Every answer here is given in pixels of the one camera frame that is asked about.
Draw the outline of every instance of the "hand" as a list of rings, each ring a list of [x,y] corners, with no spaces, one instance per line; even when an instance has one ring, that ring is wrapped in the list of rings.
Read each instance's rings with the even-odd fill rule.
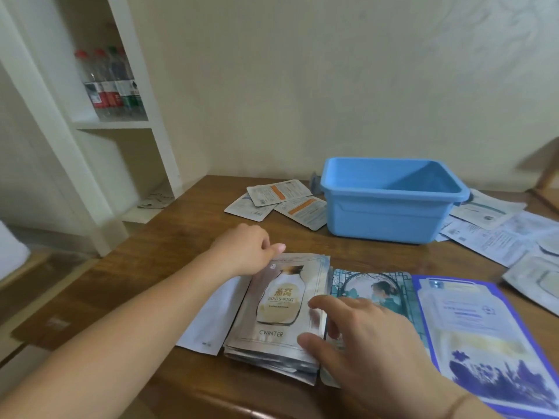
[[[216,261],[226,265],[229,278],[237,275],[254,275],[274,257],[285,251],[285,244],[270,245],[268,232],[258,225],[246,223],[220,235],[209,249]]]
[[[297,342],[342,389],[381,417],[444,417],[466,393],[439,374],[404,316],[364,298],[315,296],[309,307],[328,314],[328,335],[342,334],[345,352],[311,333]]]

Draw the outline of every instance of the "hair tie on wrist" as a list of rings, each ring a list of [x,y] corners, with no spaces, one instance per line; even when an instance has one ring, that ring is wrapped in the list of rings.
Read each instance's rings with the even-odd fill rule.
[[[448,412],[446,415],[444,415],[442,417],[442,419],[452,419],[454,417],[454,414],[457,412],[458,409],[460,409],[460,407],[466,402],[468,401],[468,399],[470,398],[477,398],[477,395],[474,395],[472,393],[466,393],[462,396],[460,396],[458,398],[458,400],[456,400],[454,403],[452,403],[450,409],[448,409]]]

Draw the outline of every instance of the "left forearm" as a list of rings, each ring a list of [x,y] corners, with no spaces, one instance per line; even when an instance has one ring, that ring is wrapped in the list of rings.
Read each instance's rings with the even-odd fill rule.
[[[206,252],[129,300],[54,352],[0,407],[0,418],[118,416],[230,277],[224,274]]]

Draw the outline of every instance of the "blue plastic bin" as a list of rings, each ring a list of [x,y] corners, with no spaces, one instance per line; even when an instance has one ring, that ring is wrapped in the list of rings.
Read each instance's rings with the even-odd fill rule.
[[[320,185],[328,229],[353,238],[426,244],[470,190],[434,160],[327,159]]]

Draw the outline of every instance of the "orange stripe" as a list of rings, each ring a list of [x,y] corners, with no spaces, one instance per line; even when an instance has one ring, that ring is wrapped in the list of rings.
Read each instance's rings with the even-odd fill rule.
[[[280,200],[285,200],[285,196],[283,195],[283,192],[278,190],[277,187],[275,185],[272,185],[272,191],[274,191],[276,193],[276,195],[279,197]]]
[[[311,198],[307,201],[305,201],[303,204],[298,205],[296,208],[288,211],[289,214],[295,214],[297,213],[299,210],[303,210],[305,207],[307,207],[308,205],[314,203],[316,201],[316,198]]]

